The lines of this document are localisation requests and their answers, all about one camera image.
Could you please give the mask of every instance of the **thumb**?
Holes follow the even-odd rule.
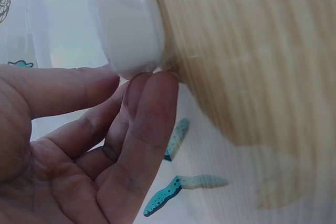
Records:
[[[24,69],[2,65],[0,80],[25,101],[32,119],[90,108],[109,98],[119,85],[109,66]]]

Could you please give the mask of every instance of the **light wood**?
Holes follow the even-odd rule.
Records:
[[[299,200],[318,186],[317,177],[329,185],[335,172],[336,0],[158,2],[166,31],[163,68],[180,76],[231,144],[270,146],[280,170],[295,160],[293,172],[281,170],[260,183],[259,207]],[[273,169],[267,161],[255,166]],[[221,200],[214,204],[220,209]]]

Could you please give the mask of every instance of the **fish print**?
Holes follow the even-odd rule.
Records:
[[[34,66],[34,63],[27,63],[24,60],[19,60],[17,62],[8,62],[8,65],[15,65],[18,67],[22,67],[22,68],[32,68]]]
[[[169,185],[158,191],[146,205],[143,215],[149,217],[160,210],[170,199],[174,198],[182,189],[219,188],[228,185],[224,178],[214,175],[199,175],[195,177],[175,176]]]
[[[173,161],[188,132],[189,125],[190,121],[188,118],[184,118],[178,122],[169,140],[168,147],[163,157],[164,160],[169,162]]]

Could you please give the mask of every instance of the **skin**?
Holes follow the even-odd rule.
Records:
[[[172,133],[177,79],[0,65],[0,223],[132,223]],[[91,108],[29,142],[31,121]],[[103,147],[92,149],[106,138]]]

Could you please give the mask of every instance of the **white plastic object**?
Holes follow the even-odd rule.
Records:
[[[114,72],[131,79],[159,66],[164,31],[156,0],[91,0],[90,6]]]

